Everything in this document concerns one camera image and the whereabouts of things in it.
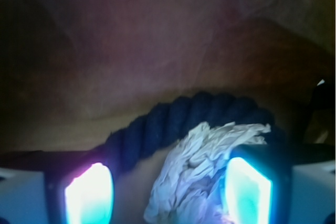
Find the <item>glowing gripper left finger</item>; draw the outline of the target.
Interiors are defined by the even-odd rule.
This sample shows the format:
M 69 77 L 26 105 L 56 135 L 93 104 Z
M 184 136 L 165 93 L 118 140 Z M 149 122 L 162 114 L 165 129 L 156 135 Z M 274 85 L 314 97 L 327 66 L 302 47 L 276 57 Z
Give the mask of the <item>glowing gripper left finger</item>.
M 109 223 L 114 184 L 98 152 L 1 155 L 1 223 Z

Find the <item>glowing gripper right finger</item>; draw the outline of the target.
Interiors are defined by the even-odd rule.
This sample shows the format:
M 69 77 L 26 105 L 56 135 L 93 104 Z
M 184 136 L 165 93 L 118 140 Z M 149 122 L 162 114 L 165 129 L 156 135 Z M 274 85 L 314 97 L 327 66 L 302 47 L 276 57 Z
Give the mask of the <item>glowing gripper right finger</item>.
M 234 223 L 335 223 L 335 148 L 239 145 L 224 196 Z

